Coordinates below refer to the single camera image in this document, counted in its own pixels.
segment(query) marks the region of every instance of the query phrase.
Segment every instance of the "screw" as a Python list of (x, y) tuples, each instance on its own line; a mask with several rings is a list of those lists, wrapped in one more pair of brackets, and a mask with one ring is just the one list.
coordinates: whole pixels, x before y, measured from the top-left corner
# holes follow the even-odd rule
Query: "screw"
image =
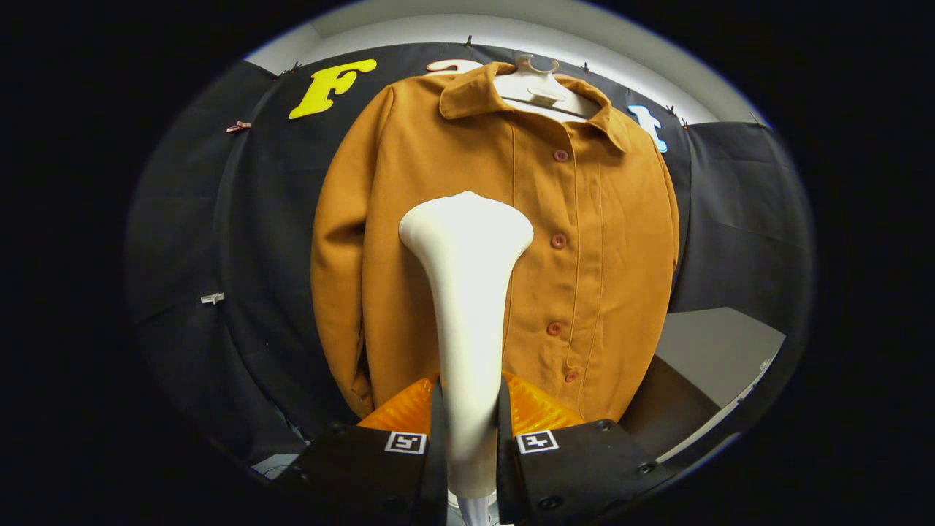
[(539, 509), (556, 509), (558, 506), (562, 505), (564, 501), (565, 500), (558, 495), (552, 495), (551, 497), (546, 497), (539, 501)]

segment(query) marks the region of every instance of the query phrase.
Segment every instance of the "wall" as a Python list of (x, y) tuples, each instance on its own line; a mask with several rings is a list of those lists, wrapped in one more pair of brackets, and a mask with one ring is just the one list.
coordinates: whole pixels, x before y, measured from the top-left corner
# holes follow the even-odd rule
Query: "wall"
[[(381, 0), (351, 4), (298, 25), (245, 57), (280, 73), (350, 51), (414, 42), (472, 42), (583, 65), (674, 106), (689, 124), (766, 120), (743, 95), (690, 54), (620, 17), (578, 2)], [(471, 10), (461, 14), (447, 11)], [(438, 14), (418, 14), (435, 11)]]

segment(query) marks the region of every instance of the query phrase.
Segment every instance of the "yellow letter f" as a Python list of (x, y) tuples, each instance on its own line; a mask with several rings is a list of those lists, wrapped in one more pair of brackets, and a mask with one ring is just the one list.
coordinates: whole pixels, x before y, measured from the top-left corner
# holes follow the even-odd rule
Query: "yellow letter f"
[[(355, 69), (367, 73), (368, 71), (373, 71), (376, 67), (377, 61), (371, 58), (316, 71), (311, 76), (311, 86), (309, 86), (309, 90), (305, 93), (305, 97), (302, 98), (302, 102), (300, 102), (294, 110), (289, 112), (289, 118), (297, 119), (299, 117), (311, 115), (312, 113), (321, 113), (331, 108), (335, 103), (328, 98), (332, 88), (335, 90), (335, 95), (342, 95), (351, 89), (351, 85), (357, 80), (357, 72), (354, 71)], [(347, 71), (347, 73), (340, 77), (338, 76), (345, 71)]]

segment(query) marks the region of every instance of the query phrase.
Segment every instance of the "hanger hook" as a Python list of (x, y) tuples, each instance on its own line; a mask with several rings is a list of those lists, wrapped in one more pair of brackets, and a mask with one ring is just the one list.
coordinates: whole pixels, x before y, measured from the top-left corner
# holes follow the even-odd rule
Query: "hanger hook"
[(552, 60), (552, 69), (549, 69), (549, 70), (547, 70), (547, 71), (541, 71), (541, 70), (536, 69), (535, 67), (533, 67), (532, 64), (531, 64), (531, 62), (530, 62), (531, 60), (532, 60), (532, 55), (531, 55), (531, 54), (529, 54), (529, 53), (527, 53), (527, 54), (522, 54), (522, 55), (516, 57), (516, 66), (519, 67), (520, 69), (526, 69), (526, 70), (528, 70), (528, 71), (532, 71), (533, 73), (540, 73), (541, 75), (546, 75), (546, 74), (548, 74), (548, 73), (552, 73), (552, 72), (554, 72), (554, 71), (556, 71), (556, 70), (558, 69), (558, 61), (557, 61), (557, 60)]

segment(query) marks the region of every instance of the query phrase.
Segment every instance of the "red button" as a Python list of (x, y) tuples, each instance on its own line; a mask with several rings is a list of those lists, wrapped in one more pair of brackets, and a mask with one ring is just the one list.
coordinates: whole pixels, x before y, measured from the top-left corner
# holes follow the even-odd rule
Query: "red button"
[(552, 247), (553, 248), (564, 248), (565, 243), (568, 242), (568, 238), (565, 237), (565, 234), (555, 234), (552, 236)]

